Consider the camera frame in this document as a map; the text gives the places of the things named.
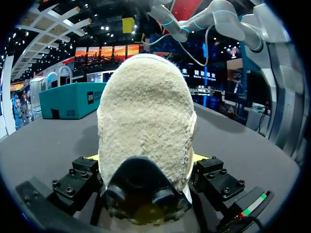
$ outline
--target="cable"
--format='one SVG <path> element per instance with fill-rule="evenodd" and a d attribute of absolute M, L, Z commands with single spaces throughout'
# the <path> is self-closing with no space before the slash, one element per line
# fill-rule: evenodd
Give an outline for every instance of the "cable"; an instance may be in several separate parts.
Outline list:
<path fill-rule="evenodd" d="M 149 45 L 149 46 L 155 45 L 157 42 L 159 42 L 160 40 L 162 40 L 164 37 L 166 37 L 166 36 L 168 36 L 168 35 L 171 35 L 171 34 L 166 34 L 166 35 L 162 36 L 161 38 L 159 38 L 158 40 L 156 40 L 156 41 L 153 42 L 153 43 L 146 43 L 146 42 L 143 42 L 143 41 L 141 41 L 141 42 L 142 42 L 144 45 Z"/>
<path fill-rule="evenodd" d="M 207 35 L 208 35 L 208 32 L 209 30 L 213 27 L 213 25 L 210 25 L 208 27 L 208 29 L 206 30 L 206 33 L 205 33 L 205 44 L 206 44 L 206 61 L 205 61 L 205 64 L 201 64 L 200 62 L 198 62 L 194 57 L 192 57 L 192 55 L 184 48 L 184 46 L 178 42 L 180 44 L 180 46 L 182 47 L 182 49 L 189 55 L 189 57 L 191 57 L 198 65 L 202 66 L 202 67 L 206 67 L 207 66 L 207 63 L 208 63 L 208 43 L 207 43 Z"/>

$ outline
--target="beige fleece cover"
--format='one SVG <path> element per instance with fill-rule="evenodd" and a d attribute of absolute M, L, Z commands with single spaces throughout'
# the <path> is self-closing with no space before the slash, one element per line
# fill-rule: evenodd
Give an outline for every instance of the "beige fleece cover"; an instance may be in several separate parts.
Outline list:
<path fill-rule="evenodd" d="M 108 81 L 97 115 L 99 168 L 106 185 L 127 158 L 146 156 L 182 192 L 193 164 L 196 114 L 176 66 L 152 54 L 127 59 Z"/>

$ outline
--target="teal crate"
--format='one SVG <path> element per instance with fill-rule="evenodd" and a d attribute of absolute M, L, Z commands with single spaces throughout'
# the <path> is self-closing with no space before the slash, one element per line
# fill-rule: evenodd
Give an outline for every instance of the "teal crate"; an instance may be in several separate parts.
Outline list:
<path fill-rule="evenodd" d="M 71 83 L 39 93 L 44 119 L 81 119 L 98 109 L 106 83 Z"/>

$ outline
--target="led screen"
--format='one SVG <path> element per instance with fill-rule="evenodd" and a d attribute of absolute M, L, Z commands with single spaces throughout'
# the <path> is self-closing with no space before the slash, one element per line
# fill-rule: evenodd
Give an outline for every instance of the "led screen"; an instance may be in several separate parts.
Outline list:
<path fill-rule="evenodd" d="M 112 46 L 102 47 L 102 62 L 112 60 Z"/>
<path fill-rule="evenodd" d="M 123 62 L 125 60 L 125 48 L 125 45 L 115 46 L 115 62 Z"/>
<path fill-rule="evenodd" d="M 77 47 L 75 54 L 75 67 L 79 68 L 85 65 L 86 63 L 86 50 L 87 47 Z"/>
<path fill-rule="evenodd" d="M 89 47 L 87 53 L 87 64 L 97 63 L 99 61 L 99 47 Z"/>
<path fill-rule="evenodd" d="M 128 45 L 127 46 L 127 58 L 133 57 L 139 54 L 139 45 Z"/>

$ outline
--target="gray floor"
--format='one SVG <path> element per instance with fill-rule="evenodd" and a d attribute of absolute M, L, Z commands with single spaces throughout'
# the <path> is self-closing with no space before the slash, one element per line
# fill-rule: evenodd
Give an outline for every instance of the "gray floor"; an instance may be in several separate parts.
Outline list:
<path fill-rule="evenodd" d="M 288 197 L 299 167 L 282 150 L 254 131 L 197 105 L 195 110 L 198 114 L 193 142 L 195 153 L 219 157 L 231 175 L 246 181 L 246 191 L 260 186 L 275 193 L 273 201 L 259 216 L 266 224 Z M 53 179 L 68 172 L 73 160 L 97 154 L 97 150 L 96 113 L 81 120 L 38 119 L 0 143 L 0 171 L 10 188 L 32 176 L 51 185 Z M 121 226 L 115 227 L 119 232 L 127 232 Z M 148 233 L 198 232 L 191 212 L 171 226 L 156 231 L 153 228 L 144 230 Z M 256 230 L 253 225 L 247 232 Z"/>

